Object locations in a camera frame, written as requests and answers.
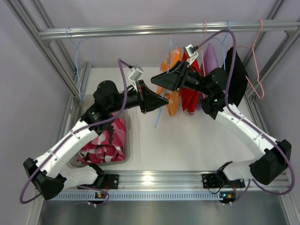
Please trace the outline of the orange white trousers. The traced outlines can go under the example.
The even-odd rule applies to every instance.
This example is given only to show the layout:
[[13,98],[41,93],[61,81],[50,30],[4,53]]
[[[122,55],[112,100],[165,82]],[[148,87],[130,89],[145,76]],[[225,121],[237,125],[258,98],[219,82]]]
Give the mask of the orange white trousers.
[[[177,61],[181,61],[182,51],[180,48],[175,47],[170,52],[170,56],[167,56],[160,65],[160,72],[167,72],[168,69],[174,67]],[[167,110],[170,116],[175,116],[177,112],[177,106],[180,99],[180,93],[177,91],[165,92],[164,97],[168,99],[169,104]]]

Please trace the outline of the pink camouflage trousers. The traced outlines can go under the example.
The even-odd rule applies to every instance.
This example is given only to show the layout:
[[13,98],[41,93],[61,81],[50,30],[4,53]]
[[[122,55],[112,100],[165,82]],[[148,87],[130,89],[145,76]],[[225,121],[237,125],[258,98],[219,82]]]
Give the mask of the pink camouflage trousers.
[[80,149],[77,161],[86,165],[123,161],[126,137],[126,121],[117,118],[108,130]]

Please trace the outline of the light blue wire hanger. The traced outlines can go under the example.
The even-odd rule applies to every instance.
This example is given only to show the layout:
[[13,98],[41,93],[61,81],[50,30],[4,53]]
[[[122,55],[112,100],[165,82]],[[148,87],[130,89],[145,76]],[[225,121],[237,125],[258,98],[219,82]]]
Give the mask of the light blue wire hanger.
[[[72,43],[72,45],[75,49],[75,75],[76,75],[76,78],[77,78],[77,81],[78,81],[79,100],[84,101],[85,98],[86,98],[87,83],[85,84],[85,86],[83,88],[83,75],[82,75],[82,78],[81,78],[78,58],[79,58],[79,51],[80,51],[81,43],[83,43],[85,41],[89,41],[90,38],[85,38],[83,40],[80,40],[78,43],[76,43],[72,39],[71,35],[69,34],[70,32],[71,32],[71,28],[66,27],[66,29],[65,29],[66,37]],[[92,38],[90,42],[91,42],[91,54],[90,54],[91,61],[90,61],[90,67],[88,67],[88,68],[91,70],[92,66],[93,66],[93,61],[94,61],[95,39]],[[89,81],[89,79],[90,79],[90,74],[91,74],[91,71],[88,72],[87,81]]]

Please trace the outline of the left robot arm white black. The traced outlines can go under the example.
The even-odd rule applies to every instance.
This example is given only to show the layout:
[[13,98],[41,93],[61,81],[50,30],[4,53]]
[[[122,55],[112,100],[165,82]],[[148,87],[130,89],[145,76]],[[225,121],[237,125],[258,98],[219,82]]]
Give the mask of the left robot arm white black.
[[123,92],[117,90],[113,81],[103,81],[93,97],[94,104],[63,139],[43,155],[23,163],[29,182],[45,200],[53,199],[67,188],[100,188],[105,174],[98,165],[69,168],[68,161],[105,131],[112,141],[113,122],[123,109],[139,107],[142,113],[148,113],[168,104],[167,99],[150,90],[142,80],[138,90]]

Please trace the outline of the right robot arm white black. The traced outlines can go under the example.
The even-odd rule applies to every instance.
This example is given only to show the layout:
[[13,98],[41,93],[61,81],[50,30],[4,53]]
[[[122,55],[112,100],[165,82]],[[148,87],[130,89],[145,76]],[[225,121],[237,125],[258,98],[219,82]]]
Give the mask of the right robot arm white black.
[[287,140],[279,142],[263,132],[236,105],[225,104],[227,79],[223,68],[199,76],[188,62],[178,61],[169,72],[152,77],[151,83],[171,91],[187,88],[205,94],[201,103],[203,111],[235,134],[254,157],[248,161],[227,162],[217,172],[227,180],[253,179],[269,185],[288,167],[291,144]]

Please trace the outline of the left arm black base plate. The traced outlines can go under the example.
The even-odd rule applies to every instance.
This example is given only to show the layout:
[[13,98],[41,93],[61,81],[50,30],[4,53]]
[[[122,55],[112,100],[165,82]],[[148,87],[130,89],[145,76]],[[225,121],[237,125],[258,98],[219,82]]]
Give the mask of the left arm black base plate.
[[97,178],[94,182],[96,188],[99,189],[118,189],[119,187],[119,175],[118,174],[105,174],[100,178]]

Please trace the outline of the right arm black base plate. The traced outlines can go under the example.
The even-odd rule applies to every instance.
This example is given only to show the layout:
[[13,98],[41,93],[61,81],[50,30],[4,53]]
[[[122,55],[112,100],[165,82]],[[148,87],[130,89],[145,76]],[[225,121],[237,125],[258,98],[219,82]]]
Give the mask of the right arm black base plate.
[[205,173],[202,174],[203,187],[206,189],[211,188],[245,188],[243,180],[228,180],[222,173]]

